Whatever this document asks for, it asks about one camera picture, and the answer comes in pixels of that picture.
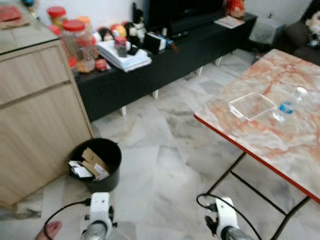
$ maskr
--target black cable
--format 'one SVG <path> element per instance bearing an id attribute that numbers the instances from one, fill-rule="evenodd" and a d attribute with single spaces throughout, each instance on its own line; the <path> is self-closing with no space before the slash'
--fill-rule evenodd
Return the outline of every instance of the black cable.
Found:
<path id="1" fill-rule="evenodd" d="M 83 205 L 86 205 L 86 206 L 90 206 L 90 203 L 91 203 L 91 198 L 87 198 L 86 200 L 73 202 L 73 203 L 70 203 L 70 204 L 65 205 L 64 207 L 60 208 L 58 211 L 56 211 L 54 214 L 52 214 L 52 215 L 45 221 L 45 223 L 43 224 L 42 231 L 43 231 L 44 236 L 45 236 L 48 240 L 53 240 L 53 239 L 49 236 L 49 234 L 48 234 L 48 232 L 47 232 L 47 225 L 48 225 L 49 221 L 50 221 L 55 215 L 57 215 L 58 213 L 60 213 L 61 211 L 65 210 L 65 209 L 68 208 L 68 207 L 71 207 L 71 206 L 74 206 L 74 205 L 79 205 L 79 204 L 83 204 Z"/>
<path id="2" fill-rule="evenodd" d="M 229 207 L 231 207 L 232 209 L 235 210 L 236 213 L 238 213 L 245 221 L 246 223 L 250 226 L 250 228 L 254 231 L 255 235 L 257 236 L 257 238 L 259 240 L 262 240 L 261 236 L 259 235 L 259 233 L 257 232 L 257 230 L 255 229 L 255 227 L 252 225 L 252 223 L 246 218 L 245 215 L 243 215 L 238 209 L 236 209 L 234 206 L 232 206 L 230 203 L 228 203 L 227 201 L 223 200 L 221 197 L 219 196 L 216 196 L 216 195 L 213 195 L 213 194 L 210 194 L 210 193 L 202 193 L 202 194 L 199 194 L 197 197 L 196 197 L 196 202 L 198 203 L 199 206 L 205 208 L 205 209 L 208 209 L 208 206 L 204 206 L 202 205 L 200 202 L 199 202 L 199 198 L 200 197 L 206 197 L 206 196 L 210 196 L 210 197 L 213 197 L 213 198 L 216 198 L 216 199 L 219 199 L 221 200 L 222 202 L 224 202 L 225 204 L 227 204 Z"/>

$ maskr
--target human foot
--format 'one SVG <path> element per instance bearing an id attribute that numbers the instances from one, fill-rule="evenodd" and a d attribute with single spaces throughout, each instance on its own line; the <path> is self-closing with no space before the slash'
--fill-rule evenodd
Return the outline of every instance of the human foot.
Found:
<path id="1" fill-rule="evenodd" d="M 47 231 L 49 237 L 53 240 L 61 228 L 62 228 L 62 222 L 53 221 L 53 222 L 49 222 L 47 224 L 46 231 Z M 36 236 L 35 240 L 47 240 L 43 230 L 41 230 L 39 232 L 39 234 Z"/>

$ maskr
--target black trash bin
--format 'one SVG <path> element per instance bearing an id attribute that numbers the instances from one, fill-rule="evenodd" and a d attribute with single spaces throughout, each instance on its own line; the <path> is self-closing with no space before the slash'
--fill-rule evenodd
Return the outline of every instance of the black trash bin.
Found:
<path id="1" fill-rule="evenodd" d="M 71 161 L 84 161 L 82 154 L 86 148 L 90 148 L 97 154 L 102 161 L 108 166 L 108 173 L 110 176 L 101 181 L 93 181 L 93 178 L 80 178 L 75 175 L 71 170 L 69 174 L 81 182 L 92 192 L 111 192 L 118 185 L 120 178 L 120 164 L 121 164 L 121 150 L 117 143 L 104 139 L 95 138 L 81 143 L 77 146 L 71 154 Z"/>

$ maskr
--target water bottle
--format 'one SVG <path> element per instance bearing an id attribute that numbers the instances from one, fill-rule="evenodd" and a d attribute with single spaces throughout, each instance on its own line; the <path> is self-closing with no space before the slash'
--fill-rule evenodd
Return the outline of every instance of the water bottle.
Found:
<path id="1" fill-rule="evenodd" d="M 289 99 L 283 101 L 278 109 L 273 112 L 273 117 L 279 122 L 286 121 L 288 115 L 293 114 L 298 107 L 301 107 L 301 103 L 303 102 L 306 93 L 307 90 L 305 88 L 300 86 L 297 87 Z"/>

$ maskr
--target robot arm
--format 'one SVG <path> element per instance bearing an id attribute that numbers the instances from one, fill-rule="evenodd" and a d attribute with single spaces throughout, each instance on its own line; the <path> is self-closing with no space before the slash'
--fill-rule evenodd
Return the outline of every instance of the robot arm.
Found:
<path id="1" fill-rule="evenodd" d="M 233 206 L 229 197 L 222 198 Z M 212 235 L 218 240 L 253 240 L 250 236 L 242 232 L 238 227 L 235 210 L 224 201 L 216 198 L 215 204 L 207 207 L 212 212 L 217 213 L 216 221 L 209 216 L 205 217 L 206 225 L 211 230 Z M 89 224 L 81 235 L 81 240 L 105 240 L 113 227 L 113 208 L 109 206 L 109 193 L 96 192 L 91 197 Z"/>
<path id="2" fill-rule="evenodd" d="M 81 240 L 105 240 L 113 227 L 114 211 L 109 207 L 109 193 L 95 192 L 91 197 L 89 224 L 81 235 Z"/>
<path id="3" fill-rule="evenodd" d="M 229 197 L 222 199 L 233 206 Z M 209 216 L 205 217 L 205 221 L 212 235 L 218 240 L 253 240 L 239 229 L 236 212 L 228 204 L 216 198 L 215 204 L 212 204 L 208 209 L 217 213 L 216 221 L 213 221 Z"/>

